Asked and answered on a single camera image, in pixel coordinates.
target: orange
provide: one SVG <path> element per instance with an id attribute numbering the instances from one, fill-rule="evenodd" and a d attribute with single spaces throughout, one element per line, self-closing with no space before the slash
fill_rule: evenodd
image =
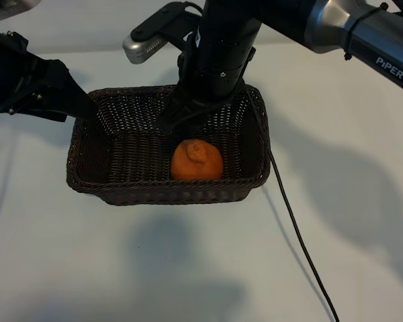
<path id="1" fill-rule="evenodd" d="M 220 151 L 203 140 L 185 140 L 173 154 L 171 174 L 175 180 L 220 180 L 223 171 Z"/>

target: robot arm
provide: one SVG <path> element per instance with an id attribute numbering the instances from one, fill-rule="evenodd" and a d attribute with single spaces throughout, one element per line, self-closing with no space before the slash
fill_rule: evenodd
<path id="1" fill-rule="evenodd" d="M 0 0 L 0 20 L 27 11 L 40 0 Z M 0 113 L 23 113 L 53 121 L 67 115 L 93 119 L 97 106 L 59 60 L 27 51 L 21 35 L 0 34 Z"/>
<path id="2" fill-rule="evenodd" d="M 40 1 L 0 0 L 0 19 Z M 182 51 L 180 81 L 159 127 L 171 131 L 184 125 L 194 132 L 206 113 L 231 103 L 241 90 L 262 23 L 314 52 L 342 48 L 345 59 L 354 56 L 403 88 L 403 0 L 393 1 L 401 13 L 365 0 L 207 0 L 201 17 L 185 10 L 195 5 L 173 2 L 137 27 L 124 49 L 133 63 L 144 62 L 167 42 Z M 30 54 L 27 44 L 17 33 L 0 34 L 0 112 L 92 119 L 96 106 L 65 65 Z"/>
<path id="3" fill-rule="evenodd" d="M 317 53 L 342 48 L 345 59 L 355 56 L 403 88 L 403 0 L 394 2 L 401 13 L 365 0 L 207 0 L 193 35 L 180 48 L 180 81 L 159 127 L 190 129 L 191 136 L 203 124 L 204 113 L 231 102 L 242 88 L 262 23 Z M 145 61 L 173 39 L 164 31 L 180 19 L 169 7 L 179 4 L 185 6 L 163 7 L 124 41 L 131 62 Z M 160 42 L 151 41 L 153 36 Z"/>
<path id="4" fill-rule="evenodd" d="M 401 13 L 365 0 L 262 0 L 257 17 L 314 52 L 342 48 L 403 88 L 403 0 L 394 2 Z"/>

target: wicker basket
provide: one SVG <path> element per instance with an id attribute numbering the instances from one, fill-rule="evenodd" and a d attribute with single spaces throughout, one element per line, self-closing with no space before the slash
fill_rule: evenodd
<path id="1" fill-rule="evenodd" d="M 224 203 L 243 200 L 270 173 L 264 102 L 246 85 L 231 107 L 209 117 L 196 138 L 215 145 L 224 159 L 222 180 L 171 179 L 178 134 L 161 132 L 155 121 L 173 86 L 103 89 L 90 93 L 99 105 L 94 122 L 76 120 L 67 161 L 67 183 L 112 205 Z M 257 124 L 254 108 L 262 116 Z"/>

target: basket rim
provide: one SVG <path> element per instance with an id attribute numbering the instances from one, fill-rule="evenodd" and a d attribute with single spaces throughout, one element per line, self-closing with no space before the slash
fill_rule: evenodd
<path id="1" fill-rule="evenodd" d="M 262 119 L 263 124 L 261 124 L 260 135 L 267 138 L 267 142 L 270 143 L 269 128 L 267 123 L 267 113 L 265 110 L 264 100 L 258 89 L 250 85 L 245 85 L 251 94 L 254 93 L 258 96 L 259 109 L 261 115 L 264 116 Z M 89 93 L 91 98 L 96 98 L 104 93 L 109 93 L 110 91 L 125 91 L 126 94 L 129 92 L 136 92 L 139 90 L 149 90 L 149 89 L 164 89 L 168 91 L 174 85 L 163 85 L 163 86 L 150 86 L 150 87 L 120 87 L 120 88 L 107 88 L 98 89 Z M 81 119 L 76 119 L 73 126 L 73 135 L 71 140 L 71 146 L 69 148 L 68 158 L 67 158 L 67 170 L 66 170 L 66 181 L 68 185 L 78 191 L 78 192 L 90 192 L 95 194 L 107 194 L 120 191 L 140 191 L 140 190 L 174 190 L 174 189 L 253 189 L 262 186 L 268 179 L 270 174 L 270 160 L 268 154 L 264 152 L 264 162 L 259 167 L 256 175 L 248 178 L 235 178 L 235 179 L 220 179 L 220 180 L 140 180 L 140 181 L 125 181 L 125 182 L 89 182 L 81 180 L 78 173 L 75 162 L 81 149 L 81 145 L 78 144 L 80 131 L 78 128 L 84 128 L 88 124 L 87 121 Z"/>

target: metal bracket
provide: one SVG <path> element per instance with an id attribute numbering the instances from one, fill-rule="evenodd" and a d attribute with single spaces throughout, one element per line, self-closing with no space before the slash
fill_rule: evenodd
<path id="1" fill-rule="evenodd" d="M 188 4 L 171 2 L 158 10 L 131 33 L 135 42 L 145 42 L 155 36 L 161 36 L 166 41 L 180 49 L 185 48 L 184 37 L 194 32 L 200 21 L 200 16 L 188 12 Z"/>

